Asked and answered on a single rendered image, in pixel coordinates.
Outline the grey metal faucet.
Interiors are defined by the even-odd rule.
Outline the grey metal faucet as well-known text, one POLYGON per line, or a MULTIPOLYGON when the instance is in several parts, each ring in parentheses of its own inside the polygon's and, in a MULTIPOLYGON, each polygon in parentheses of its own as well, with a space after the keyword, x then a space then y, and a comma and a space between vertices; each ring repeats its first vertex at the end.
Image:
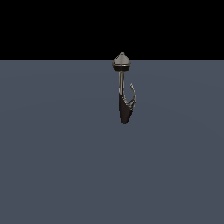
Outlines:
POLYGON ((124 52, 121 52, 112 62, 113 69, 119 73, 119 112, 122 124, 127 124, 132 116, 135 104, 136 93, 134 85, 130 84, 133 98, 127 101, 124 93, 124 74, 130 70, 131 62, 124 52))

